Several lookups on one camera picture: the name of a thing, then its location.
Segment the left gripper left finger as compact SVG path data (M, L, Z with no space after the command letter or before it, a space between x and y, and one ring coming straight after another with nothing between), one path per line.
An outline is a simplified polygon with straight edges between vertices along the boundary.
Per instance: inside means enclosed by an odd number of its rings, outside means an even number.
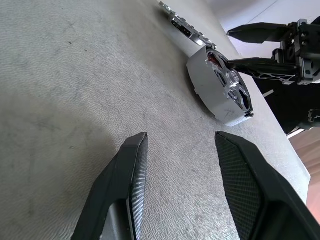
M148 135L127 138L96 178L73 240L139 240L145 206Z

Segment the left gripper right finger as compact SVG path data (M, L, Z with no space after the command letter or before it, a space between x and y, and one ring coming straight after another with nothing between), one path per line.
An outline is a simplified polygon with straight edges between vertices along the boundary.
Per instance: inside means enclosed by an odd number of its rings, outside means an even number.
M320 225L292 185L250 141L215 134L228 206L242 240L318 240Z

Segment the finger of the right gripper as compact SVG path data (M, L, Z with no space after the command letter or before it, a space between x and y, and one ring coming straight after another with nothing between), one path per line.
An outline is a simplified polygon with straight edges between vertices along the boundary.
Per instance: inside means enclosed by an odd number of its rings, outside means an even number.
M227 32L229 37L249 44L262 44L264 42L280 43L296 32L296 24L253 23L241 25Z
M254 79L280 81L289 85L299 78L299 69L294 64L278 63L268 58L228 60L226 66Z

